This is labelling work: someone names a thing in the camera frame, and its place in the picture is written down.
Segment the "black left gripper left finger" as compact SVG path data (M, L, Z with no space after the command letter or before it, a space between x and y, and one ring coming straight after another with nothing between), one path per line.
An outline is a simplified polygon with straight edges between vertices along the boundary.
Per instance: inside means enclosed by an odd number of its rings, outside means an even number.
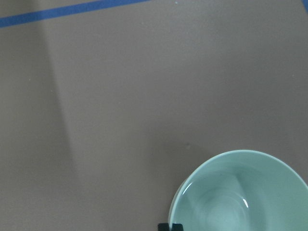
M168 223L159 223L157 225L158 231L169 231L169 224Z

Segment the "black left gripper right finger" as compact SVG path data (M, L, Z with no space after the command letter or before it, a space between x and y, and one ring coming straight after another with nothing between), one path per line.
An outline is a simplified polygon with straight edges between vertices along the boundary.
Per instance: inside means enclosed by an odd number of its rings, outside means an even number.
M183 225L178 223L172 224L172 231L184 231Z

